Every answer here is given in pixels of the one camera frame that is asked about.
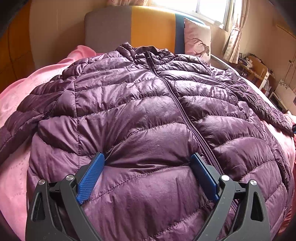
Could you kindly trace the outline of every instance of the bed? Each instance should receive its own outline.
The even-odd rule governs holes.
[[[109,7],[88,13],[85,16],[85,44],[87,47],[78,46],[58,64],[37,70],[28,78],[13,83],[0,94],[0,127],[16,110],[22,99],[36,86],[47,82],[57,74],[61,74],[64,69],[78,59],[99,56],[100,53],[112,51],[126,41],[134,47],[153,45],[157,48],[168,48],[175,54],[184,53],[184,17],[204,24],[192,16],[154,7]],[[154,38],[153,33],[156,32],[162,32],[163,38]],[[224,70],[232,69],[213,55],[211,56],[211,64]],[[269,105],[274,107],[255,85],[247,82]],[[282,146],[291,169],[293,169],[295,161],[294,140],[272,125],[264,121],[263,123]],[[25,240],[27,217],[26,172],[29,156],[30,139],[28,138],[0,166],[0,211],[13,232],[22,241]]]

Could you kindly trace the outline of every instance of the blue headboard panel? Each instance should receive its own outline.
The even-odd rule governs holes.
[[[205,24],[200,21],[198,18],[193,16],[175,13],[176,17],[176,38],[175,38],[175,54],[184,54],[185,53],[185,43],[184,43],[184,18],[188,18],[194,22]]]

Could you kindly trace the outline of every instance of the pink bedsheet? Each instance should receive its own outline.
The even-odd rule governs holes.
[[[95,51],[86,47],[78,46],[66,59],[58,64],[41,68],[28,78],[18,80],[7,87],[0,94],[0,127],[6,119],[16,110],[20,102],[38,85],[49,81],[70,64],[81,58],[98,56]],[[248,84],[259,93],[270,105],[272,103],[251,82]],[[291,137],[284,135],[272,125],[263,122],[274,137],[279,141],[293,168],[295,161],[295,146]],[[30,141],[23,143],[9,158],[0,166],[0,210],[8,224],[18,237],[25,241],[26,211],[26,179],[30,157]]]
[[[286,113],[285,116],[291,125],[296,124],[296,116],[292,115],[291,112],[288,111],[288,113]],[[296,136],[295,135],[294,135],[294,143],[296,145]],[[293,175],[294,175],[294,182],[295,182],[295,187],[296,187],[296,158],[295,158],[295,162],[294,162]],[[292,207],[291,207],[286,219],[282,223],[279,234],[282,234],[285,231],[286,227],[289,225],[289,223],[294,215],[296,215],[296,194],[295,193],[294,193],[294,198],[292,201]]]

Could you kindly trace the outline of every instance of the pillowcase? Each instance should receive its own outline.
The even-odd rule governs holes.
[[[206,62],[211,59],[211,29],[209,26],[184,18],[185,54],[200,57]]]

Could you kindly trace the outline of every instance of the purple down jacket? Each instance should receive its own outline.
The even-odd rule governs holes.
[[[274,236],[294,182],[259,119],[291,134],[283,114],[231,70],[125,43],[36,87],[0,129],[0,163],[33,136],[32,194],[39,179],[60,181],[100,151],[105,168],[83,207],[105,241],[191,241],[213,208],[189,167],[198,152],[235,181],[257,180]],[[233,217],[231,208],[220,236]]]

